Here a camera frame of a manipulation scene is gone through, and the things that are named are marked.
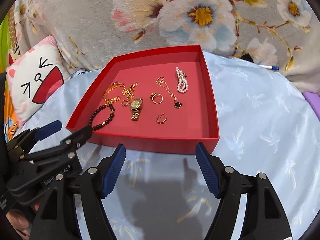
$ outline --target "blue gripper pad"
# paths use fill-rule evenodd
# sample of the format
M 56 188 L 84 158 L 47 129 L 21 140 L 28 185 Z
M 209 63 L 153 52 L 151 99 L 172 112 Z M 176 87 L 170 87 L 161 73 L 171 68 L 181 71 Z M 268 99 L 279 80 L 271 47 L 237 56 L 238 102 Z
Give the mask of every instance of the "blue gripper pad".
M 52 123 L 49 123 L 45 125 L 44 127 L 41 127 L 36 132 L 34 138 L 36 141 L 42 141 L 43 139 L 49 137 L 50 135 L 53 135 L 54 133 L 60 131 L 62 128 L 62 123 L 57 120 Z
M 104 197 L 107 197 L 110 194 L 117 182 L 119 177 L 119 173 L 125 161 L 125 147 L 124 145 L 120 145 L 116 148 L 114 153 L 112 154 L 112 161 L 107 170 L 106 174 L 103 178 L 103 185 L 101 193 Z
M 219 179 L 217 173 L 214 171 L 214 168 L 210 162 L 211 156 L 201 144 L 196 146 L 196 159 L 199 164 L 199 167 L 204 176 L 204 180 L 207 183 L 208 189 L 214 196 L 217 198 L 221 191 L 219 189 Z

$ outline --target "yellow flower center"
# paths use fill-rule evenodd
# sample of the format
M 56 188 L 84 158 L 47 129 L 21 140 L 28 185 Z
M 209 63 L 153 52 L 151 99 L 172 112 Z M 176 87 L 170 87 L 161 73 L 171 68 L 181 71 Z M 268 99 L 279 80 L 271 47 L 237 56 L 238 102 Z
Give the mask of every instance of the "yellow flower center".
M 22 15 L 22 14 L 24 14 L 26 12 L 26 6 L 25 5 L 22 5 L 21 7 L 20 7 L 20 14 Z
M 289 12 L 293 15 L 293 16 L 299 16 L 300 12 L 299 12 L 299 8 L 297 7 L 297 5 L 294 2 L 289 2 L 288 5 L 288 10 Z
M 213 12 L 210 7 L 204 7 L 199 5 L 198 7 L 193 8 L 188 16 L 192 18 L 194 23 L 198 23 L 198 25 L 202 28 L 204 26 L 208 26 L 213 21 Z

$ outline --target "bed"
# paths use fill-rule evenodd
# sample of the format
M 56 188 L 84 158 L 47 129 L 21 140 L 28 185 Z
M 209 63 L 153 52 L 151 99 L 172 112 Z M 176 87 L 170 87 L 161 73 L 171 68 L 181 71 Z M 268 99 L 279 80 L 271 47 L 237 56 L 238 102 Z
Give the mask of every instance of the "bed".
M 204 55 L 220 126 L 220 141 L 213 154 L 242 174 L 265 172 L 283 204 L 293 239 L 299 239 L 320 208 L 320 122 L 316 114 L 280 73 L 240 59 Z M 65 125 L 99 71 L 67 81 L 22 130 L 55 120 Z M 55 146 L 68 134 L 63 128 L 33 150 Z M 86 170 L 113 150 L 87 143 L 78 155 Z M 76 201 L 82 237 L 87 240 L 81 200 L 77 197 Z M 115 190 L 103 200 L 117 238 L 128 240 L 204 239 L 218 203 L 208 192 L 194 156 L 133 150 L 127 150 Z M 232 239 L 240 235 L 244 204 L 242 198 Z

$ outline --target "human hand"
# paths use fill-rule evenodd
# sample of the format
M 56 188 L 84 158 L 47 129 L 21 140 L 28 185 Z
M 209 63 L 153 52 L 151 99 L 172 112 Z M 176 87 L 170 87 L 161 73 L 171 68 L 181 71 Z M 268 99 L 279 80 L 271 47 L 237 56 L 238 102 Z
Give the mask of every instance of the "human hand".
M 35 204 L 35 210 L 38 211 L 40 206 L 40 202 Z M 28 240 L 29 239 L 29 233 L 26 230 L 29 227 L 29 222 L 28 220 L 21 215 L 21 213 L 15 211 L 15 210 L 10 210 L 7 215 L 7 219 L 9 220 L 10 224 L 13 226 L 13 228 L 17 231 L 17 233 L 21 236 L 23 240 Z

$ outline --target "gold ring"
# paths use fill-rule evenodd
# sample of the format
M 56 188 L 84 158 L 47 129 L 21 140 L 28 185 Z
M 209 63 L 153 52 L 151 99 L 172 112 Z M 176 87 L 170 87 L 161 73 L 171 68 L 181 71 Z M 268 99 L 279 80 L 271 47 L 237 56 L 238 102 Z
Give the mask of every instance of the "gold ring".
M 155 97 L 160 96 L 161 97 L 161 101 L 160 102 L 156 102 L 155 101 Z M 152 100 L 152 102 L 154 102 L 155 104 L 160 104 L 163 101 L 163 96 L 161 94 L 156 94 L 156 93 L 152 93 L 150 96 L 150 99 Z
M 164 113 L 157 116 L 157 119 L 156 119 L 157 123 L 164 124 L 167 121 L 167 117 L 166 116 L 164 116 L 164 120 L 163 121 L 159 121 L 160 117 L 163 116 L 163 115 L 164 115 Z
M 123 107 L 126 107 L 126 106 L 128 106 L 129 104 L 130 104 L 130 100 L 127 100 L 127 99 L 123 100 L 122 103 L 121 103 L 121 105 L 122 105 Z

